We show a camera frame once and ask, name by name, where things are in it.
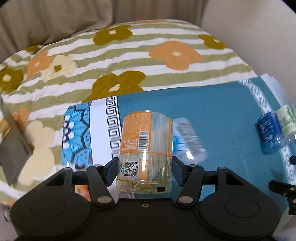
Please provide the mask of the floral striped duvet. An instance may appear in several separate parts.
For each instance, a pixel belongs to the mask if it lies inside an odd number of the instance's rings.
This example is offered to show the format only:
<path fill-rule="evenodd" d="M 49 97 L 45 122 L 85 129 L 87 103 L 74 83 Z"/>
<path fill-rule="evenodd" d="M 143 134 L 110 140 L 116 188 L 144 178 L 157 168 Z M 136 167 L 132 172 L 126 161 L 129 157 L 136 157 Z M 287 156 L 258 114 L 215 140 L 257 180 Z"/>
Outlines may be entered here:
<path fill-rule="evenodd" d="M 1 96 L 33 154 L 13 184 L 1 176 L 1 204 L 13 205 L 62 165 L 92 163 L 90 129 L 79 113 L 65 116 L 70 106 L 255 75 L 223 42 L 177 20 L 115 24 L 13 54 L 1 63 Z"/>

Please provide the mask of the grey laptop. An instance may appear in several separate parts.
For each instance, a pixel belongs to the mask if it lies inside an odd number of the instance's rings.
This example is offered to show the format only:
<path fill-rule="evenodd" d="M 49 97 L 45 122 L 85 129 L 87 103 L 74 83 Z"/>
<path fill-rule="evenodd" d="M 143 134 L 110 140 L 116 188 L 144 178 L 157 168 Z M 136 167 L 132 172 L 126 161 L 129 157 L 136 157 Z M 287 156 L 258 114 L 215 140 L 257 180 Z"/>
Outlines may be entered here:
<path fill-rule="evenodd" d="M 12 185 L 19 177 L 32 150 L 2 98 L 1 108 L 10 127 L 1 142 L 1 166 L 8 185 Z"/>

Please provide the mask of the teal patterned tablecloth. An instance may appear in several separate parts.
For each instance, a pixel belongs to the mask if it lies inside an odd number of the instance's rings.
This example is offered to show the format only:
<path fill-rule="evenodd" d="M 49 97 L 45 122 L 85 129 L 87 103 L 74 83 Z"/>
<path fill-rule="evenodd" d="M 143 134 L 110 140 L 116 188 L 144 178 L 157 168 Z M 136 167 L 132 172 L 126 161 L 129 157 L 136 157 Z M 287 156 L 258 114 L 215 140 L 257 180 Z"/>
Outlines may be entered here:
<path fill-rule="evenodd" d="M 150 110 L 173 119 L 173 155 L 207 170 L 226 166 L 267 192 L 278 180 L 295 184 L 295 143 L 264 149 L 260 116 L 291 105 L 282 86 L 268 74 L 225 84 L 178 87 L 95 97 L 70 106 L 64 115 L 62 164 L 80 170 L 105 165 L 119 155 L 123 119 Z"/>

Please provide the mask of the beige curtain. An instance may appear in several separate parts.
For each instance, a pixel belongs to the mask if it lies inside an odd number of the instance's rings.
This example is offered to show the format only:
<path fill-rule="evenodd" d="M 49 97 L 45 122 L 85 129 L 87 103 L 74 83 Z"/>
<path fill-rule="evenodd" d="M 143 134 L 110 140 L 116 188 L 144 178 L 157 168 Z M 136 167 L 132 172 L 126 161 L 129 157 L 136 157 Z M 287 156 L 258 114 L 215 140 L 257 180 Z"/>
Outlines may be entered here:
<path fill-rule="evenodd" d="M 198 25 L 207 1 L 1 1 L 1 61 L 114 23 L 176 19 Z"/>

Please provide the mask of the green white label cup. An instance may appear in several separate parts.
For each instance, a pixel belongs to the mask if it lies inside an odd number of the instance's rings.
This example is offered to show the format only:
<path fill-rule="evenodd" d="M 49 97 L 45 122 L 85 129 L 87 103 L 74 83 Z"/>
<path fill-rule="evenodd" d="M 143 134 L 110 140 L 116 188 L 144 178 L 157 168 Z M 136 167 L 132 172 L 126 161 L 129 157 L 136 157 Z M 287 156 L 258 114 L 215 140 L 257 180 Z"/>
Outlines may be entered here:
<path fill-rule="evenodd" d="M 292 142 L 295 140 L 295 117 L 289 105 L 284 105 L 276 111 L 281 130 L 285 138 Z"/>

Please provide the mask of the white translucent cup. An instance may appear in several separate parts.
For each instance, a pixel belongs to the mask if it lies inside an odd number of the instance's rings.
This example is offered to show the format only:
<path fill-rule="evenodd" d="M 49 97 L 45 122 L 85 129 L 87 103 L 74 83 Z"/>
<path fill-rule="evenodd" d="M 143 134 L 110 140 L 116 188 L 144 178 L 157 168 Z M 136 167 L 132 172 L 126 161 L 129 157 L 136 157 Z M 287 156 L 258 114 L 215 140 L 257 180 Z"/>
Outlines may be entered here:
<path fill-rule="evenodd" d="M 173 120 L 173 155 L 186 165 L 199 165 L 208 157 L 205 147 L 186 118 Z"/>

